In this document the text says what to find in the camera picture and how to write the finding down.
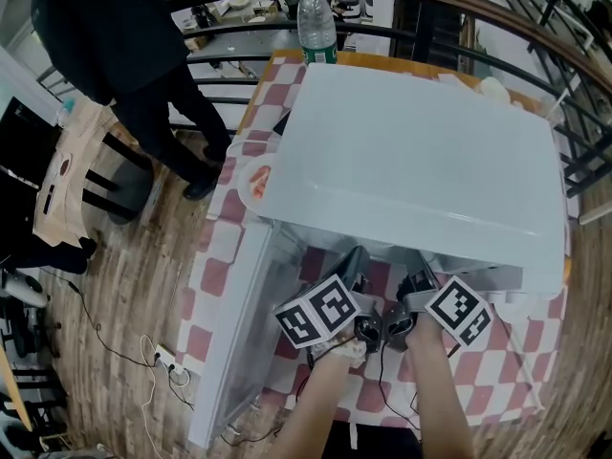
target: plate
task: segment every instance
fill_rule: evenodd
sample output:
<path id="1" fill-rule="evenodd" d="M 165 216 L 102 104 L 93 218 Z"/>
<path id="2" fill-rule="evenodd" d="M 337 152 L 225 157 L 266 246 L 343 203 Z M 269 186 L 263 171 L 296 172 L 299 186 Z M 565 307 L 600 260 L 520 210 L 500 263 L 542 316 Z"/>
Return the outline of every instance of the plate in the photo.
<path id="1" fill-rule="evenodd" d="M 238 178 L 238 196 L 248 210 L 257 213 L 261 199 L 257 199 L 252 193 L 251 178 L 262 166 L 272 168 L 274 153 L 264 153 L 253 158 L 242 170 Z"/>

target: refrigerator door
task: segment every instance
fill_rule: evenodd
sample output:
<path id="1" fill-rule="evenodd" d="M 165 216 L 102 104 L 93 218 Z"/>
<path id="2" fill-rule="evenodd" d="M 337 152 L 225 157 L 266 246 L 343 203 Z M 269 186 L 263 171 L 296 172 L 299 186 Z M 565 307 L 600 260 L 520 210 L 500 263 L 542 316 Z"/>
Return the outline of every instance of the refrigerator door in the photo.
<path id="1" fill-rule="evenodd" d="M 561 286 L 564 195 L 548 122 L 437 81 L 309 66 L 257 213 Z"/>
<path id="2" fill-rule="evenodd" d="M 280 335 L 273 308 L 297 290 L 302 255 L 282 223 L 247 225 L 198 387 L 191 442 L 207 448 L 263 388 Z"/>

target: white power strip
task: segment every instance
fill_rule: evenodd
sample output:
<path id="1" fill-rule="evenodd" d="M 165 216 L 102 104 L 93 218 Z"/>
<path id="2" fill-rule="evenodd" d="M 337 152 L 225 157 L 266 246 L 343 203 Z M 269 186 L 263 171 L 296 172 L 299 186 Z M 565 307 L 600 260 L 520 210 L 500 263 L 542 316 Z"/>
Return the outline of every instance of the white power strip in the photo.
<path id="1" fill-rule="evenodd" d="M 165 348 L 163 345 L 158 345 L 157 347 L 155 347 L 155 354 L 160 355 L 158 357 L 158 360 L 162 361 L 168 369 L 172 365 L 172 372 L 174 372 L 177 376 L 181 376 L 183 373 L 186 372 L 185 368 L 176 362 L 176 357 L 174 356 L 174 354 L 170 352 L 167 348 Z"/>

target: wooden floor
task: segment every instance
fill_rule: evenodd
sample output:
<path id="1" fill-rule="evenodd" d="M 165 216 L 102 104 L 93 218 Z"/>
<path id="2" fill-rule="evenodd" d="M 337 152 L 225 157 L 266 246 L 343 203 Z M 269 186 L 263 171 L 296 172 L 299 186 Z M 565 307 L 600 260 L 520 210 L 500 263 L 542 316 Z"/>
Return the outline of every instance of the wooden floor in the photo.
<path id="1" fill-rule="evenodd" d="M 194 151 L 203 145 L 197 135 L 186 142 Z M 113 155 L 102 155 L 98 173 L 112 171 L 118 161 Z M 206 202 L 183 200 L 185 183 L 165 168 L 157 170 L 158 201 L 141 221 L 120 228 L 91 210 L 90 222 L 103 239 L 98 255 L 86 275 L 62 274 L 85 293 L 101 337 L 135 360 L 141 358 L 143 334 L 170 347 L 176 342 L 182 289 L 208 207 Z M 612 183 L 605 180 L 584 196 L 583 207 L 609 199 Z M 612 428 L 612 215 L 574 229 L 572 241 L 569 303 L 551 404 L 519 423 L 475 428 L 478 457 L 585 457 L 598 434 Z M 104 351 L 78 296 L 64 282 L 47 274 L 42 282 L 53 297 L 51 314 L 63 325 L 57 335 L 62 357 L 55 368 L 70 394 L 70 430 L 76 441 L 88 446 L 102 442 L 124 458 L 155 457 L 141 409 L 152 384 L 148 370 Z M 169 391 L 165 372 L 155 372 L 158 388 L 147 415 L 162 457 L 206 457 L 186 439 L 191 410 Z M 194 399 L 197 385 L 194 378 L 185 393 L 188 400 Z M 283 416 L 283 410 L 253 408 L 239 427 L 246 436 L 258 438 Z M 228 432 L 226 438 L 236 440 Z M 208 457 L 262 457 L 272 440 L 239 448 L 217 440 Z"/>

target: bottle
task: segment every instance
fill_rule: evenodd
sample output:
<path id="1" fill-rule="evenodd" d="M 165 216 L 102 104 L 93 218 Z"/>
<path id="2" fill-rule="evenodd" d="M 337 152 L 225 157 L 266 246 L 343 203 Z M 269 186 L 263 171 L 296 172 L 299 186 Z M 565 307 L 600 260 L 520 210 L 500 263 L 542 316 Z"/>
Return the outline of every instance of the bottle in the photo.
<path id="1" fill-rule="evenodd" d="M 307 65 L 336 63 L 336 24 L 327 0 L 299 0 L 297 34 Z"/>

